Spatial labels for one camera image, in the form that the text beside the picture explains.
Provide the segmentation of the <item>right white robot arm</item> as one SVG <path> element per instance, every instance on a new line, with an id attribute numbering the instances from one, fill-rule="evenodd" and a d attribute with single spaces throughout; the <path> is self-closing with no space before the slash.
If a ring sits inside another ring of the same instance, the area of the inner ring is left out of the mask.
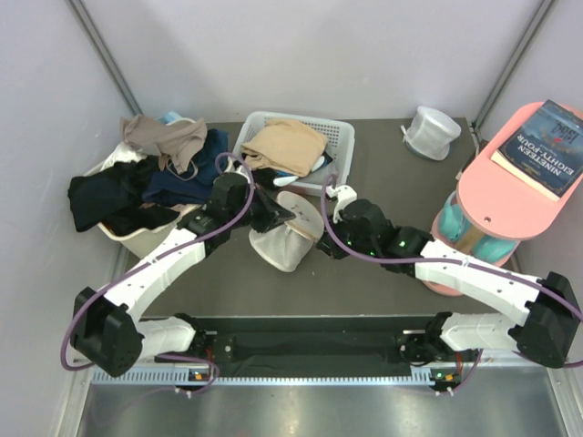
<path id="1" fill-rule="evenodd" d="M 502 269 L 466 255 L 420 229 L 399 227 L 374 203 L 328 177 L 320 197 L 324 234 L 318 248 L 332 259 L 353 256 L 384 269 L 455 290 L 491 314 L 437 314 L 424 345 L 443 361 L 456 351 L 505 350 L 551 369 L 581 366 L 568 355 L 582 322 L 569 280 Z"/>

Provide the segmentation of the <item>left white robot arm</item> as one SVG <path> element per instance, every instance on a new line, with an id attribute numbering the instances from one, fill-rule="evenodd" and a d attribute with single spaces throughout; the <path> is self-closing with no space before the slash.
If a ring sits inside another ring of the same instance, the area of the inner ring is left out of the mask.
<path id="1" fill-rule="evenodd" d="M 246 177 L 219 176 L 207 201 L 186 214 L 133 269 L 99 291 L 87 288 L 77 295 L 71 346 L 112 377 L 161 354 L 200 359 L 207 341 L 197 333 L 193 318 L 144 321 L 146 309 L 179 276 L 227 242 L 234 229 L 268 232 L 295 217 Z"/>

